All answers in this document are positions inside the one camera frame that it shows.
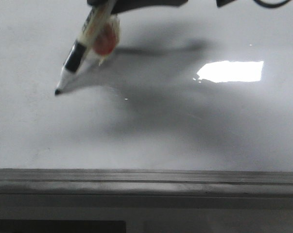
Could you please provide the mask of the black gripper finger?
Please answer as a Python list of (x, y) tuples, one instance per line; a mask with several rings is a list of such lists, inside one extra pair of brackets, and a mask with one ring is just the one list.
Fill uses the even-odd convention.
[(119, 14), (130, 10), (153, 6), (179, 7), (187, 2), (187, 0), (117, 0), (111, 13)]

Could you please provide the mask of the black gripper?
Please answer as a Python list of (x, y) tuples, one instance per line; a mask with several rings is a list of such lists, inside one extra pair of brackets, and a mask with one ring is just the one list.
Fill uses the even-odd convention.
[(217, 7), (223, 7), (233, 1), (234, 0), (216, 0), (216, 4), (217, 4)]

